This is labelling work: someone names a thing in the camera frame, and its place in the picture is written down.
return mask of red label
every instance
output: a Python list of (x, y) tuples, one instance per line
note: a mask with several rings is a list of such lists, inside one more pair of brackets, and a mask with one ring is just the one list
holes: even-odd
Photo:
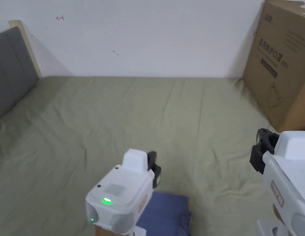
[(146, 194), (146, 196), (144, 197), (144, 199), (141, 201), (141, 204), (138, 207), (138, 213), (141, 212), (141, 210), (143, 209), (143, 207), (145, 206), (146, 202), (147, 202), (148, 196)]
[(271, 182), (271, 189), (273, 190), (273, 193), (276, 197), (276, 199), (278, 200), (278, 203), (281, 207), (284, 206), (284, 199), (282, 197), (282, 195), (280, 194), (276, 184), (274, 183), (274, 181)]

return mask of wooden bed frame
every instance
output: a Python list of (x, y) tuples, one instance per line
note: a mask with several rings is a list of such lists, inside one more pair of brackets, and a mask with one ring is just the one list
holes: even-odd
[(13, 20), (13, 21), (9, 21), (8, 23), (9, 23), (10, 28), (13, 28), (13, 27), (17, 26), (20, 29), (21, 35), (23, 37), (23, 40), (25, 41), (25, 44), (27, 46), (27, 50), (29, 51), (29, 54), (30, 54), (31, 59), (32, 59), (32, 62), (33, 62), (34, 67), (35, 67), (35, 69), (37, 71), (37, 75), (38, 75), (39, 79), (41, 79), (42, 78), (42, 74), (41, 74), (39, 65), (37, 63), (37, 60), (36, 60), (36, 58), (34, 56), (34, 52), (32, 51), (32, 48), (30, 46), (30, 42), (29, 42), (29, 39), (27, 37), (26, 31), (25, 31), (25, 28), (23, 27), (22, 22), (19, 21), (19, 20)]

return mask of blue cloth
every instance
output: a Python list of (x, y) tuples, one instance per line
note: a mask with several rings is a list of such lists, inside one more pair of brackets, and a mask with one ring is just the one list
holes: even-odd
[(188, 197), (154, 192), (137, 226), (147, 236), (189, 236)]

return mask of wrinkled sheet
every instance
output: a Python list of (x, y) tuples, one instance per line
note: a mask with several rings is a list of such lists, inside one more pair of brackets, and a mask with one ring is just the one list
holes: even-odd
[(249, 163), (259, 128), (241, 79), (44, 78), (0, 119), (0, 236), (94, 235), (85, 195), (130, 147), (189, 197), (192, 236), (255, 235), (273, 215)]

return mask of green indicator light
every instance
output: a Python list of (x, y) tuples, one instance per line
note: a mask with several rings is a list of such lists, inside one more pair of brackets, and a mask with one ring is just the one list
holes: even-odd
[(111, 200), (109, 198), (104, 198), (102, 200), (102, 203), (105, 204), (105, 205), (111, 205), (112, 204), (112, 202), (111, 202)]

